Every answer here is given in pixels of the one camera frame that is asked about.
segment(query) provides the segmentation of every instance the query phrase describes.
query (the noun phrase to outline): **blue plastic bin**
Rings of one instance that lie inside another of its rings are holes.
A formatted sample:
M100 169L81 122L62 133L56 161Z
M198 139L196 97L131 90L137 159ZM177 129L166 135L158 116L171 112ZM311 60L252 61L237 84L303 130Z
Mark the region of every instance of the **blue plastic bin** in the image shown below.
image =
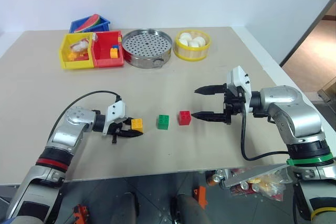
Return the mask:
M69 33L73 34L74 31L78 27L80 27L82 24L84 24L84 22L87 21L89 17L82 18L82 19L75 20L75 21L71 22ZM107 19L100 16L100 23L99 24L83 30L82 33L88 33L90 31L109 31L109 23L110 22Z

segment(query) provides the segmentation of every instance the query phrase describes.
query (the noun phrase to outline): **round yellow basket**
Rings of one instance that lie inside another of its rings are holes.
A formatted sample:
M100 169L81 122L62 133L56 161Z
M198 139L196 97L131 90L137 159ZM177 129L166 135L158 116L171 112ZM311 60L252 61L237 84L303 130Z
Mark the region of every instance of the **round yellow basket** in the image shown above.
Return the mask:
M204 47L185 46L179 41L181 33L190 33L192 38L195 38L197 36L203 37L203 39L205 40L205 46ZM175 37L174 53L179 58L187 61L203 60L208 54L210 44L211 44L211 38L205 32L200 30L184 30L179 32Z

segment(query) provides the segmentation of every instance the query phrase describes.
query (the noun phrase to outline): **black cable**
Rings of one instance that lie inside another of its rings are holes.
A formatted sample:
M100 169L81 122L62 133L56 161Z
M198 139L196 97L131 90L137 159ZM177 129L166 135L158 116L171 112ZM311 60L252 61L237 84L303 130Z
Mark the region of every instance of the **black cable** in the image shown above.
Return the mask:
M254 161L254 160L257 160L257 159L260 159L262 157L266 157L266 156L270 156L270 155L276 155L276 154L289 154L288 152L285 152L285 151L277 151L277 152L268 152L268 153L264 153L264 154L261 154L259 156L256 156L256 157L252 157L252 158L249 158L246 156L245 154L245 129L246 129L246 110L245 110L245 104L242 103L241 105L242 107L242 114L243 114L243 118L242 118L242 127L241 127L241 136L240 136L240 150L241 150L241 154L243 156L244 159L248 160L248 161Z
M70 103L64 110L63 112L61 113L61 115L59 115L59 117L57 118L56 122L54 123L51 131L50 131L50 134L49 134L49 137L48 139L51 137L51 135L54 133L54 130L56 129L57 127L57 124L59 123L59 121L61 120L61 118L63 117L63 115L65 114L65 112L71 107L73 106L76 102L78 102L79 100L83 99L84 97L87 97L89 95L92 95L92 94L96 94L96 93L109 93L109 94L114 94L116 96L116 99L115 99L115 102L118 102L121 100L121 97L120 95L118 95L117 93L115 92L112 92L112 91L107 91L107 90L98 90L98 91L93 91L93 92L90 92L90 93L87 93L85 95L82 95L81 97L75 99L72 103Z
M294 224L298 224L298 219L296 217L296 200L295 200L294 194L293 194L293 221L294 221Z

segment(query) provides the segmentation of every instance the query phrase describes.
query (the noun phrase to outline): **beige tabletop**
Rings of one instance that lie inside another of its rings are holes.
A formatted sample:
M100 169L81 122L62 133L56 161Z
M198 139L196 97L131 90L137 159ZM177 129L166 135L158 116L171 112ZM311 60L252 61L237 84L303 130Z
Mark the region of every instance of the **beige tabletop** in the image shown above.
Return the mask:
M221 112L223 95L194 90L226 82L228 71L241 65L251 87L274 86L261 65L229 27L199 28L212 38L206 59L187 62L172 52L161 69L120 68L63 70L58 48L66 31L26 31L0 59L0 184L19 184L43 151L50 129L74 99L94 90L122 96L127 115L142 118L144 135L119 138L117 145L100 133L87 133L67 173L68 180L102 179L177 171L284 163L286 155L254 162L240 154L241 116L232 125L192 119L179 126L181 110ZM180 28L162 29L172 38ZM122 30L125 35L130 30ZM78 102L105 111L114 102L95 94ZM158 130L159 114L170 116L169 129ZM248 156L286 150L277 128L265 119L247 119Z

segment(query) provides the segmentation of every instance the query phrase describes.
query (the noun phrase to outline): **white egg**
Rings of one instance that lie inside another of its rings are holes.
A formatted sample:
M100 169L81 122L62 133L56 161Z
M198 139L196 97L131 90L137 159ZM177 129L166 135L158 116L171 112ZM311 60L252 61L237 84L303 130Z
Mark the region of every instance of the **white egg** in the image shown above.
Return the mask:
M186 39L189 42L193 39L193 37L191 37L190 33L181 33L180 39Z
M193 41L197 42L200 47L205 46L205 39L201 36L197 36L196 38L193 38Z
M195 41L189 41L189 42L188 42L188 45L189 45L190 47L199 47L198 43L195 42Z
M188 41L186 39L179 39L179 42L185 46L188 46Z

